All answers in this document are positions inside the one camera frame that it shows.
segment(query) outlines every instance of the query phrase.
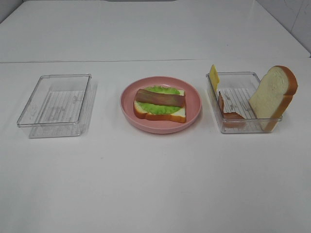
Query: white table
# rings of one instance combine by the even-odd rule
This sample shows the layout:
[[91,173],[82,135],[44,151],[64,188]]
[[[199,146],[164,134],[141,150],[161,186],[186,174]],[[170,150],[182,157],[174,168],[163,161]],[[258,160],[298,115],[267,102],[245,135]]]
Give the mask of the white table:
[[0,62],[306,58],[254,0],[27,1],[0,24]]
[[[273,133],[219,132],[205,74],[254,71],[274,60],[0,64],[0,232],[309,233],[310,60],[279,59],[298,91]],[[38,78],[91,73],[91,124],[79,137],[28,139],[17,118]],[[203,111],[184,131],[131,126],[119,97],[148,76],[183,79]]]

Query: pink plate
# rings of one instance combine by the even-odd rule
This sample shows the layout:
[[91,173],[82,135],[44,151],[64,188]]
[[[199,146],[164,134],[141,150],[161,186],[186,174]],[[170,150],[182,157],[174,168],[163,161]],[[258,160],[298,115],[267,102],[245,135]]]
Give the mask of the pink plate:
[[[135,94],[139,89],[147,86],[169,86],[185,90],[186,93],[186,123],[178,123],[168,120],[146,120],[135,116],[133,104]],[[154,76],[140,79],[130,84],[122,93],[120,98],[121,109],[126,119],[135,127],[150,133],[174,133],[181,131],[191,125],[199,116],[202,102],[199,93],[190,84],[172,77]]]

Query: plastic tray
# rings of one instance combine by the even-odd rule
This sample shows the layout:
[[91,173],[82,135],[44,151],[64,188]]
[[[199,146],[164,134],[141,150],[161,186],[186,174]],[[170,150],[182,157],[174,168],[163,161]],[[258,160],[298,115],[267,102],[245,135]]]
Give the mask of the plastic tray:
[[17,126],[29,138],[79,136],[90,121],[90,74],[41,76]]
[[[211,86],[209,74],[207,76],[207,93],[211,101],[213,111],[222,133],[269,133],[264,131],[268,123],[277,123],[281,118],[256,118],[248,100],[257,90],[260,80],[254,72],[219,72],[220,83],[217,93]],[[218,93],[224,99],[224,112],[236,112],[244,119],[226,119],[218,104]]]

